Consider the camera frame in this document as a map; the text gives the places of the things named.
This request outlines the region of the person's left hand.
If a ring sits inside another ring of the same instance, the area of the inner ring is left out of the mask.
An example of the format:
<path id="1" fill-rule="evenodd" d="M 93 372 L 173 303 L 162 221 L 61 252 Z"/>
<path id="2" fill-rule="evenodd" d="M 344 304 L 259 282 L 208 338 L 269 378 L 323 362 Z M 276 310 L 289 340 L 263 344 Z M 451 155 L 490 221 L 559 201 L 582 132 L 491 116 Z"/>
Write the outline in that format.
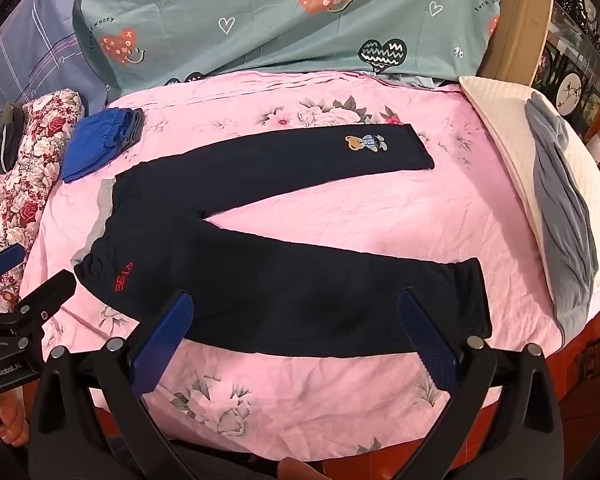
<path id="1" fill-rule="evenodd" d="M 14 448 L 22 448 L 30 440 L 26 410 L 15 390 L 0 395 L 0 440 Z"/>

